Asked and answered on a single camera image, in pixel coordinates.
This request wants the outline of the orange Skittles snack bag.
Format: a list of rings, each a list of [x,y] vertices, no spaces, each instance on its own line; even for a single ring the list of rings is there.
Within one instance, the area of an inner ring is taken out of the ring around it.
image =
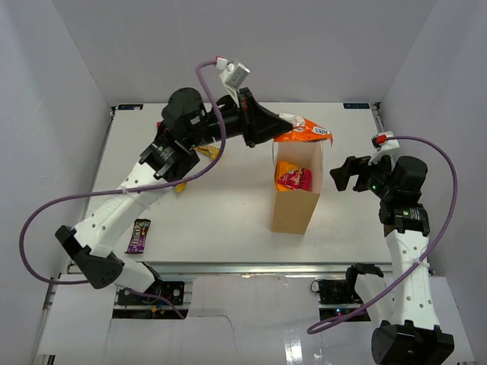
[[[329,141],[333,143],[333,134],[315,122],[291,113],[279,113],[279,117],[292,124],[292,130],[273,138],[276,143],[302,142],[315,143]]]

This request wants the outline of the orange yellow snack bag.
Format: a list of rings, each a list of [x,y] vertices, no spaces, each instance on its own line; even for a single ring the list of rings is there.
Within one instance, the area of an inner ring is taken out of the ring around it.
[[[299,169],[299,167],[295,164],[280,161],[277,163],[276,172],[275,172],[275,186],[277,188],[277,179],[282,176],[284,173],[288,172],[289,170]]]

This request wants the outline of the red Himalaya candy packet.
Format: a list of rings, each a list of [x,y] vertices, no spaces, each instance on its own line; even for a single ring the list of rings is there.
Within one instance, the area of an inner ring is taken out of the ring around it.
[[[277,190],[291,191],[304,190],[310,191],[312,185],[312,173],[308,169],[299,168],[289,170],[277,179]]]

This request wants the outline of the brown paper bag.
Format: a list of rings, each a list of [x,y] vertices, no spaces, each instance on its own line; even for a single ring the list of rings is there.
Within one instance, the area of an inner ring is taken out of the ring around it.
[[[271,231],[304,235],[323,184],[323,143],[279,142]]]

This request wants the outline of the purple M&M's packet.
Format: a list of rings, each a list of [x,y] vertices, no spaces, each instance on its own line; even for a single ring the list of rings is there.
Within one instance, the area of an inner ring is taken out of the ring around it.
[[[145,251],[147,235],[150,226],[151,220],[149,219],[135,220],[126,254],[136,255],[142,254]]]

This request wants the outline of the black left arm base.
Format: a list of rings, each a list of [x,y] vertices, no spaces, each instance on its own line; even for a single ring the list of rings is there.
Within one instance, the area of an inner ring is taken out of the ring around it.
[[[185,283],[183,281],[166,281],[162,288],[156,293],[160,297],[169,300],[174,306],[183,305]],[[157,306],[161,308],[169,307],[163,300],[142,297],[131,294],[129,291],[120,289],[117,294],[116,304],[119,306]]]

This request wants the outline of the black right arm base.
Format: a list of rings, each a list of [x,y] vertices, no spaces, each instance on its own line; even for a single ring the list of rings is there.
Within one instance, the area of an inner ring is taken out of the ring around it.
[[[320,298],[320,304],[363,304],[355,291],[359,275],[375,275],[380,278],[384,273],[372,264],[354,263],[345,272],[343,280],[315,279],[310,284],[310,291]]]

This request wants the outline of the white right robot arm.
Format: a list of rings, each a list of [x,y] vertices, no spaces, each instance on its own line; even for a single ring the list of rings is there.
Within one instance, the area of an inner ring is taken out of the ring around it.
[[[421,257],[430,227],[421,188],[427,165],[415,157],[348,157],[330,175],[343,191],[351,177],[354,191],[371,191],[380,199],[379,219],[392,260],[393,278],[400,283],[366,310],[375,329],[371,354],[376,364],[442,364],[454,351],[454,337],[443,332],[434,310],[429,267]]]

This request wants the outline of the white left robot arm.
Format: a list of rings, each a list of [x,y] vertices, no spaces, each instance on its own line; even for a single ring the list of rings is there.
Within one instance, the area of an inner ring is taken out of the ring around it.
[[[161,294],[162,280],[142,262],[124,260],[113,251],[119,238],[156,202],[164,184],[187,177],[199,163],[196,148],[242,136],[250,148],[293,128],[291,122],[259,105],[248,88],[237,99],[222,97],[206,109],[200,93],[191,87],[176,90],[161,112],[162,122],[152,143],[141,153],[132,171],[109,197],[73,227],[61,226],[56,239],[95,289],[111,284],[134,290],[143,303]],[[218,117],[226,132],[221,133]]]

